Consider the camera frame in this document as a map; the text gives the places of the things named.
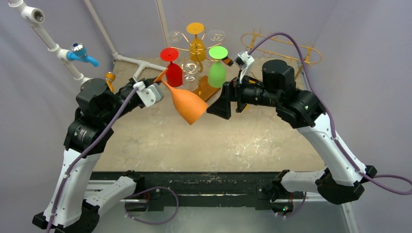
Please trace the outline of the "gold wire wine glass rack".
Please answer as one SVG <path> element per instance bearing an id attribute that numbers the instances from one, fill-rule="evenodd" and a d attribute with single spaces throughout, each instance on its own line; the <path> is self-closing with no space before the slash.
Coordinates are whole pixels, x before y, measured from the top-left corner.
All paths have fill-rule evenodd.
<path id="1" fill-rule="evenodd" d="M 210 40 L 217 42 L 217 44 L 207 47 L 203 42 L 203 39 L 206 35 L 206 29 L 202 23 L 190 23 L 186 27 L 186 31 L 187 33 L 193 35 L 193 39 L 191 41 L 188 40 L 186 35 L 180 31 L 170 32 L 167 36 L 167 41 L 170 43 L 177 43 L 181 39 L 184 39 L 188 43 L 188 49 L 176 47 L 177 50 L 187 51 L 189 53 L 189 57 L 182 62 L 181 68 L 184 74 L 194 77 L 195 80 L 198 82 L 198 86 L 196 89 L 193 90 L 193 93 L 199 96 L 202 100 L 208 101 L 220 89 L 216 87 L 211 87 L 207 83 L 208 76 L 202 75 L 204 70 L 203 61 L 215 61 L 215 59 L 208 58 L 206 53 L 209 49 L 222 44 L 225 38 L 225 33 L 221 30 L 210 31 Z"/>

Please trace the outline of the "orange plastic goblet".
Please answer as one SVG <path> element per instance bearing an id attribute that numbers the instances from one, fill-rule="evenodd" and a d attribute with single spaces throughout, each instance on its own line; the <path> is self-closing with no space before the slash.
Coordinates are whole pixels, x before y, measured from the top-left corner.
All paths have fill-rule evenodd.
<path id="1" fill-rule="evenodd" d="M 162 71 L 154 82 L 162 82 L 168 88 L 176 111 L 189 125 L 192 125 L 206 112 L 208 104 L 188 90 L 171 87 L 163 80 L 167 71 L 167 68 Z"/>

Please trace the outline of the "green plastic cup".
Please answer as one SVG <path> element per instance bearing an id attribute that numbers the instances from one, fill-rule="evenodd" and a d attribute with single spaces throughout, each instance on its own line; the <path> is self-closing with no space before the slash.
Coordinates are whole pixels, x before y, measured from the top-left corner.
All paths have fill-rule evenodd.
<path id="1" fill-rule="evenodd" d="M 226 69 L 221 60 L 228 55 L 228 50 L 223 46 L 215 46 L 209 50 L 209 55 L 215 62 L 208 72 L 208 84 L 220 88 L 226 82 Z"/>

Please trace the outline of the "red plastic goblet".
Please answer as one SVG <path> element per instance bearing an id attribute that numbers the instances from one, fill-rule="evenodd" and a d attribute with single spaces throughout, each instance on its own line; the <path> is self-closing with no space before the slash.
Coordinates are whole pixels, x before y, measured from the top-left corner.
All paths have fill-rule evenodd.
<path id="1" fill-rule="evenodd" d="M 179 52 L 175 48 L 165 48 L 160 52 L 161 60 L 169 62 L 166 72 L 167 83 L 171 87 L 180 87 L 183 84 L 183 71 L 181 67 L 175 63 L 179 57 Z"/>

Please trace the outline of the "yellow plastic goblet front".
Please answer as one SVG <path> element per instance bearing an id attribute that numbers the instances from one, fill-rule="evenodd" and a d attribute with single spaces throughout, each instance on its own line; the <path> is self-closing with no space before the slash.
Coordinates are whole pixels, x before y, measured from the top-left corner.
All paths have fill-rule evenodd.
<path id="1" fill-rule="evenodd" d="M 204 32 L 205 27 L 202 23 L 193 22 L 186 27 L 186 30 L 194 36 L 190 42 L 189 57 L 194 62 L 202 63 L 206 59 L 206 47 L 199 35 Z"/>

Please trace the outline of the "ribbed clear wine glass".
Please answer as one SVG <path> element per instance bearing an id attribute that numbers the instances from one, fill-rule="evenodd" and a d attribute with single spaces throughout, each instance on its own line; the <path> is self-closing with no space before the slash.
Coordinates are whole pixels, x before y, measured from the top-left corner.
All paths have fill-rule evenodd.
<path id="1" fill-rule="evenodd" d="M 213 42 L 223 42 L 225 39 L 225 32 L 222 30 L 211 30 L 208 33 L 208 38 Z"/>

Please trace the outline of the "gold wall hook rack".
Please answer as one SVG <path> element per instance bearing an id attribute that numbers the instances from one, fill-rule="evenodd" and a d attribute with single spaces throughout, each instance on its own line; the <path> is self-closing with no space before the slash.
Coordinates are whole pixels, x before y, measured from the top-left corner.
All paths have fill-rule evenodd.
<path id="1" fill-rule="evenodd" d="M 249 51 L 265 37 L 266 35 L 262 33 L 261 29 L 254 28 L 252 32 L 243 34 L 240 37 L 240 42 L 245 49 Z M 322 62 L 323 56 L 315 48 L 315 43 L 308 41 L 303 45 L 298 45 L 298 48 L 300 49 L 303 55 L 303 61 L 308 68 Z M 303 65 L 294 43 L 287 37 L 281 35 L 272 36 L 267 41 L 262 43 L 257 49 L 254 50 L 253 56 L 283 59 L 288 64 L 295 62 L 298 67 L 295 72 L 295 79 L 297 79 L 303 72 Z"/>

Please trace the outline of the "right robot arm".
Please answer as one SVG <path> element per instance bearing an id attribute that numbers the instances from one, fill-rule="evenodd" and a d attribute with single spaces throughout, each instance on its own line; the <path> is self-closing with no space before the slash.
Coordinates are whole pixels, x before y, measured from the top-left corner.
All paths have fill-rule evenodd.
<path id="1" fill-rule="evenodd" d="M 281 171 L 273 180 L 273 198 L 292 192 L 320 194 L 333 204 L 358 200 L 364 192 L 366 175 L 377 170 L 355 159 L 344 143 L 336 144 L 338 134 L 318 97 L 296 87 L 294 69 L 283 60 L 269 60 L 262 65 L 262 80 L 250 76 L 225 82 L 222 93 L 207 112 L 224 119 L 231 117 L 231 103 L 236 112 L 250 105 L 274 107 L 277 115 L 306 138 L 326 167 L 313 172 Z"/>

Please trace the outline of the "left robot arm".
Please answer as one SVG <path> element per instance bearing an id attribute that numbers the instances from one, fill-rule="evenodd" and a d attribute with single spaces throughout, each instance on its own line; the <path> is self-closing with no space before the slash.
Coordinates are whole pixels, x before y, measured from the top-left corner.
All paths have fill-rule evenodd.
<path id="1" fill-rule="evenodd" d="M 92 171 L 113 135 L 114 122 L 133 109 L 162 99 L 152 79 L 130 79 L 117 93 L 104 79 L 90 79 L 76 96 L 78 108 L 64 141 L 61 173 L 52 200 L 32 223 L 57 233 L 90 233 L 100 218 L 121 199 L 138 199 L 145 192 L 144 177 L 127 171 L 114 184 L 90 197 L 85 196 Z"/>

